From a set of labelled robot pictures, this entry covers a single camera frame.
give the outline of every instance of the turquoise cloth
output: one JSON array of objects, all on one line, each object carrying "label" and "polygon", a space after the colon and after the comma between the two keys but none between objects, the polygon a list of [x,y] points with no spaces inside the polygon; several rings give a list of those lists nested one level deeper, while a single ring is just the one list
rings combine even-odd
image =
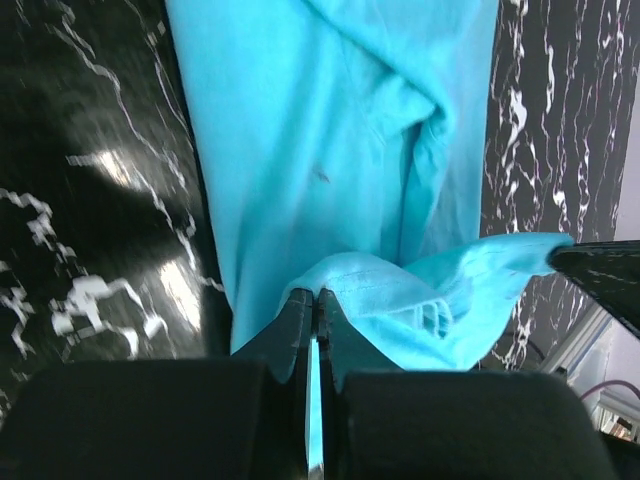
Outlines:
[{"label": "turquoise cloth", "polygon": [[570,238],[478,240],[497,5],[168,0],[233,351],[328,287],[398,365],[465,370],[549,273]]}]

